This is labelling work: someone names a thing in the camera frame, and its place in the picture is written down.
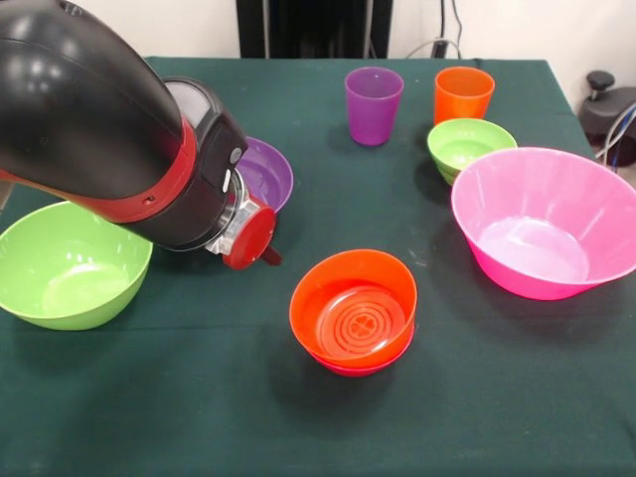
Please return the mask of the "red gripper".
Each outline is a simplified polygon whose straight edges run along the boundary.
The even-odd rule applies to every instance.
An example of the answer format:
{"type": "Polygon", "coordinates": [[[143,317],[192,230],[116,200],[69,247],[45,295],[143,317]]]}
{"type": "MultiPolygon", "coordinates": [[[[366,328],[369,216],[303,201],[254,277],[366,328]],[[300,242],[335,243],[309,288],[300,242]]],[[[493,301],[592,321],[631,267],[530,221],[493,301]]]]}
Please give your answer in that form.
{"type": "Polygon", "coordinates": [[[276,214],[265,203],[254,198],[247,199],[237,210],[230,226],[230,250],[222,252],[225,265],[243,270],[259,259],[272,266],[282,263],[281,254],[270,245],[276,214]]]}

